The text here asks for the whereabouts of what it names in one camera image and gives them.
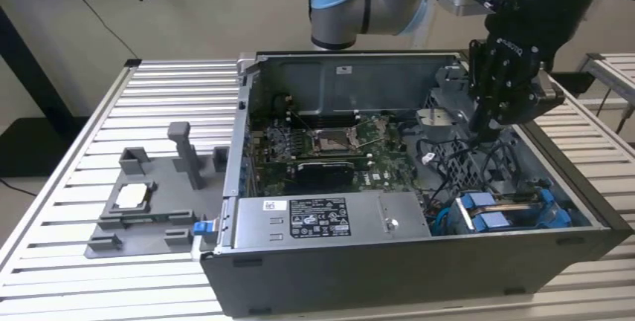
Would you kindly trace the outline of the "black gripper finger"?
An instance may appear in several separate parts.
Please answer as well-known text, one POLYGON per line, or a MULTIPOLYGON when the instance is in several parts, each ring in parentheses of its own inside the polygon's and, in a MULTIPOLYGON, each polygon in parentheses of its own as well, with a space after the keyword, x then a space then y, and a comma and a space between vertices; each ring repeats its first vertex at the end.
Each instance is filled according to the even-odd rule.
POLYGON ((490 142, 499 138, 507 126, 541 115, 539 105, 539 85, 497 85, 490 93, 490 142))
POLYGON ((469 95, 474 101, 475 110, 470 118, 469 128, 473 135, 473 146, 493 140, 490 121, 494 110, 494 90, 497 88, 497 68, 494 68, 497 55, 497 48, 493 48, 486 40, 471 40, 469 47, 469 95))

